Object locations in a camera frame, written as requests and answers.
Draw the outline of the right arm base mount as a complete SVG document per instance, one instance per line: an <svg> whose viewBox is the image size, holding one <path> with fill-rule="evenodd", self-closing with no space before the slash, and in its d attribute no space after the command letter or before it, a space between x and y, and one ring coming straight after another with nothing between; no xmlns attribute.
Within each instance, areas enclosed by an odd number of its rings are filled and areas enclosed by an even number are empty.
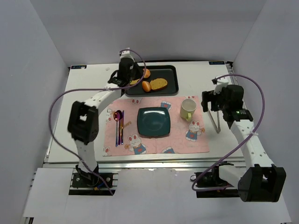
<svg viewBox="0 0 299 224"><path fill-rule="evenodd" d="M219 166L233 166L229 162L221 162L219 165L212 168L209 172L198 180L195 184L197 188L216 188L220 187L220 190L196 192L197 198L237 198L239 197L236 189L228 188L229 183L219 178Z"/></svg>

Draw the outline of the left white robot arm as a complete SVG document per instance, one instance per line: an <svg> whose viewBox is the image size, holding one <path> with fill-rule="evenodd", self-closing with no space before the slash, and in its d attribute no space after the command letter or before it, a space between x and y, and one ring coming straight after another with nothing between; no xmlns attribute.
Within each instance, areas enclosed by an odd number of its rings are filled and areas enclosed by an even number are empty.
<svg viewBox="0 0 299 224"><path fill-rule="evenodd" d="M112 73L105 86L106 91L100 91L84 102L75 101L72 104L67 131L78 151L76 170L90 187L96 186L100 180L94 152L94 140L99 133L99 115L124 94L124 87L141 74L142 69L134 59L122 58L118 70Z"/></svg>

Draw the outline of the toasted bread slice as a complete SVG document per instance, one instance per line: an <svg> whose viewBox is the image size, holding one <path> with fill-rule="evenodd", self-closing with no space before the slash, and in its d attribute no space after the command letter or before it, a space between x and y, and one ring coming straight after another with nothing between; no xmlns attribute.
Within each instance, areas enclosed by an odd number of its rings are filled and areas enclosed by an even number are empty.
<svg viewBox="0 0 299 224"><path fill-rule="evenodd" d="M157 78L150 81L150 86L152 91L159 91L166 88L168 82L164 78Z"/></svg>

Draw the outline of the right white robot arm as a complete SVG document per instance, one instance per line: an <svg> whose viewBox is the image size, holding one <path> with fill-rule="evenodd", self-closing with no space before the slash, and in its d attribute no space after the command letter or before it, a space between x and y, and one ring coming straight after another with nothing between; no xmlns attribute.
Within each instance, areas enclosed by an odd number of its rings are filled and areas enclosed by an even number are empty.
<svg viewBox="0 0 299 224"><path fill-rule="evenodd" d="M241 145L247 169L242 172L231 163L220 162L212 168L212 179L219 187L225 183L235 187L244 202L274 203L280 198L286 172L266 154L254 132L253 117L243 108L243 95L244 89L233 84L202 92L203 111L222 111L223 119Z"/></svg>

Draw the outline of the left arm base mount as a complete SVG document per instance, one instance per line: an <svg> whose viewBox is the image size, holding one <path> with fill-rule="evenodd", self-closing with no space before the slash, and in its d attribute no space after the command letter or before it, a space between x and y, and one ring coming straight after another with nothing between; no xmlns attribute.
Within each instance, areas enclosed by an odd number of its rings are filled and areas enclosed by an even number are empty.
<svg viewBox="0 0 299 224"><path fill-rule="evenodd" d="M97 176L91 173L82 172L78 165L75 166L76 171L73 172L69 195L70 196L112 196L105 183ZM94 172L98 173L106 182L112 193L115 193L117 186L117 173L99 173L96 168Z"/></svg>

